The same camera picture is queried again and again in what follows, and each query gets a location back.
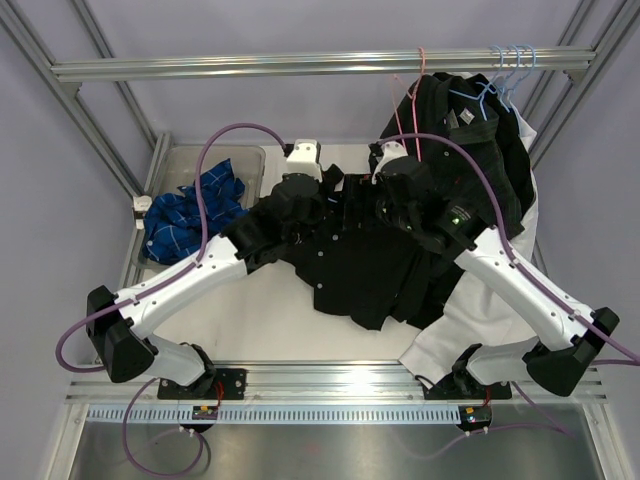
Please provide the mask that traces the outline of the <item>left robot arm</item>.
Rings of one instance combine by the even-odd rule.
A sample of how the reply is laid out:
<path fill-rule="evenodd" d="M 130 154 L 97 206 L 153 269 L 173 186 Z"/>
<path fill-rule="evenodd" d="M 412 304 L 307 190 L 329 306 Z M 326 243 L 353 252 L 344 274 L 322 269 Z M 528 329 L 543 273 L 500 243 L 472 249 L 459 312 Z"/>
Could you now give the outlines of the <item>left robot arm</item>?
<path fill-rule="evenodd" d="M 196 344 L 159 337 L 156 329 L 204 294 L 280 260 L 317 228 L 326 207 L 321 178 L 286 174 L 203 251 L 116 293 L 94 289 L 87 298 L 86 331 L 109 379 L 119 384 L 149 375 L 194 399 L 208 396 L 217 375 L 209 356 Z"/>

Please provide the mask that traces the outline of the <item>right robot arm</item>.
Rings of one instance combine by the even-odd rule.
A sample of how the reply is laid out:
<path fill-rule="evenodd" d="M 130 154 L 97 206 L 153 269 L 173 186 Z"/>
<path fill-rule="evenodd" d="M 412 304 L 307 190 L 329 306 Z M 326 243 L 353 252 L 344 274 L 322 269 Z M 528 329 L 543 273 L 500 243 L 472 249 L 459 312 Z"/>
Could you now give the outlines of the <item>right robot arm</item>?
<path fill-rule="evenodd" d="M 523 380 L 568 397 L 619 318 L 571 298 L 514 250 L 491 184 L 467 162 L 484 190 L 470 198 L 440 195 L 428 165 L 408 155 L 384 157 L 374 170 L 377 218 L 423 248 L 434 244 L 463 272 L 442 315 L 400 362 L 433 383 L 452 375 L 465 397 Z"/>

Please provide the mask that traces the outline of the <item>right aluminium frame post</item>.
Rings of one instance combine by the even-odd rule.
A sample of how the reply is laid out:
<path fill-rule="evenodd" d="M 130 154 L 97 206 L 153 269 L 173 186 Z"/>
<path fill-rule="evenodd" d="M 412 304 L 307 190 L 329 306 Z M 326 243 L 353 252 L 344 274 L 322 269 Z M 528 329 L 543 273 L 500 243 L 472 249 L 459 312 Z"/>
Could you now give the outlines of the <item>right aluminium frame post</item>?
<path fill-rule="evenodd" d="M 610 9 L 594 38 L 583 47 L 591 58 L 574 65 L 562 61 L 556 70 L 543 70 L 524 103 L 522 115 L 538 132 L 529 151 L 533 168 L 539 167 L 552 146 L 577 119 L 581 108 L 639 30 L 637 1 L 580 1 L 564 27 L 557 47 L 576 47 L 601 5 Z"/>

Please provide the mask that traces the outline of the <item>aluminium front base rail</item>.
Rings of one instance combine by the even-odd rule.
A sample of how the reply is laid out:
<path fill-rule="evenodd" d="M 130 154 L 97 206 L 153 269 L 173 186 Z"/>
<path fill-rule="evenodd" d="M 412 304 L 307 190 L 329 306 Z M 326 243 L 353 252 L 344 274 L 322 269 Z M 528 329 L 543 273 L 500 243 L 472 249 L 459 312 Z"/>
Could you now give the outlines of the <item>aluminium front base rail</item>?
<path fill-rule="evenodd" d="M 418 403 L 423 388 L 398 362 L 217 362 L 246 372 L 248 403 Z M 140 377 L 113 384 L 104 372 L 72 374 L 65 403 L 125 403 L 147 381 Z M 532 381 L 516 381 L 539 404 L 607 403 L 599 372 L 590 368 L 570 397 L 553 396 Z"/>

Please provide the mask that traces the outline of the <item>blue plaid shirt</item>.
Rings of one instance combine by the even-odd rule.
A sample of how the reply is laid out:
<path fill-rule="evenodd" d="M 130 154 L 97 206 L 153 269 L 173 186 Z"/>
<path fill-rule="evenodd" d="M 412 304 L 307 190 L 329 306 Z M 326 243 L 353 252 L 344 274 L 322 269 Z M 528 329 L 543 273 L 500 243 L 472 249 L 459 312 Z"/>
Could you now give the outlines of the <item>blue plaid shirt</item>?
<path fill-rule="evenodd" d="M 248 212 L 240 203 L 245 183 L 235 175 L 229 159 L 204 172 L 200 184 L 208 238 Z M 180 186 L 176 193 L 156 197 L 144 217 L 144 229 L 141 253 L 150 261 L 171 266 L 196 253 L 202 226 L 195 186 Z"/>

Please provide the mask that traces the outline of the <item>aluminium hanging rail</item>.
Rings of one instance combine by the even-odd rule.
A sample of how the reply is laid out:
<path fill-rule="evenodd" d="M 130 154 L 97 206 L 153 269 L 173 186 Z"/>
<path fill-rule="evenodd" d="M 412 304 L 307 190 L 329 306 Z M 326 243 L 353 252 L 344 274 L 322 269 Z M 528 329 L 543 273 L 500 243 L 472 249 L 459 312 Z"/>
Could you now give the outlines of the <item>aluminium hanging rail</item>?
<path fill-rule="evenodd" d="M 514 58 L 504 50 L 504 66 Z M 538 70 L 556 70 L 591 58 L 583 47 L 534 47 Z M 117 82 L 223 77 L 377 75 L 431 71 L 497 71 L 499 54 L 479 49 L 279 53 L 236 56 L 196 56 L 146 59 L 93 59 L 57 62 L 56 76 L 64 83 Z"/>

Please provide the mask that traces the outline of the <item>white shirt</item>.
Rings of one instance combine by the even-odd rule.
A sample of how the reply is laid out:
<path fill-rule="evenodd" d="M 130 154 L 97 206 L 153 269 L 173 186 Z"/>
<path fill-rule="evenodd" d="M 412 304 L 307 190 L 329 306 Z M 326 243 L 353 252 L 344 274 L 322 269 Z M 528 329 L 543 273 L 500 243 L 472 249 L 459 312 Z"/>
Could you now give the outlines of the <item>white shirt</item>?
<path fill-rule="evenodd" d="M 399 362 L 411 374 L 436 383 L 473 344 L 502 345 L 533 336 L 534 331 L 507 303 L 465 273 L 445 303 L 443 315 L 414 339 Z"/>

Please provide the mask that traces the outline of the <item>black shirt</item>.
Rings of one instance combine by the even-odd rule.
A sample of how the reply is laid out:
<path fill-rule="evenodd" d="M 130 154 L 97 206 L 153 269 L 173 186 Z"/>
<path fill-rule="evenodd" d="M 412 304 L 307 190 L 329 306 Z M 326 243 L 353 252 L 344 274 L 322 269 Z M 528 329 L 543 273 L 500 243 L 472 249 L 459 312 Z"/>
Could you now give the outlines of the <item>black shirt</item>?
<path fill-rule="evenodd" d="M 392 227 L 347 230 L 342 190 L 349 175 L 337 167 L 324 172 L 324 220 L 280 259 L 313 289 L 315 310 L 345 316 L 367 330 L 379 330 L 387 317 L 410 322 L 420 312 L 433 268 L 450 241 L 439 226 L 446 203 L 424 209 L 409 232 Z"/>

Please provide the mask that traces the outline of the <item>dark pinstriped shirt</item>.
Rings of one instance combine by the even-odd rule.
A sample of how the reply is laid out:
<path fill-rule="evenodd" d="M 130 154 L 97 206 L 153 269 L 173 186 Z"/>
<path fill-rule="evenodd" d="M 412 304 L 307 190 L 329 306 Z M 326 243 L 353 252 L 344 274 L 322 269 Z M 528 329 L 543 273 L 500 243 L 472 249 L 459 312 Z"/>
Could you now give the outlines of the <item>dark pinstriped shirt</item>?
<path fill-rule="evenodd" d="M 488 120 L 484 121 L 476 101 L 449 92 L 453 89 L 476 95 L 482 89 L 479 83 L 486 81 L 481 74 L 469 78 L 443 72 L 423 76 L 414 84 L 418 88 L 416 109 L 411 109 L 410 98 L 403 98 L 381 137 L 428 133 L 447 138 L 463 148 L 490 183 L 500 206 L 507 238 L 513 239 L 524 231 L 524 215 L 535 200 L 530 158 L 520 139 L 516 116 L 507 112 L 496 95 L 489 91 L 484 101 Z M 410 139 L 405 147 L 411 156 L 421 153 L 422 161 L 429 166 L 437 194 L 447 200 L 463 199 L 485 222 L 496 222 L 483 184 L 455 150 L 425 139 Z"/>

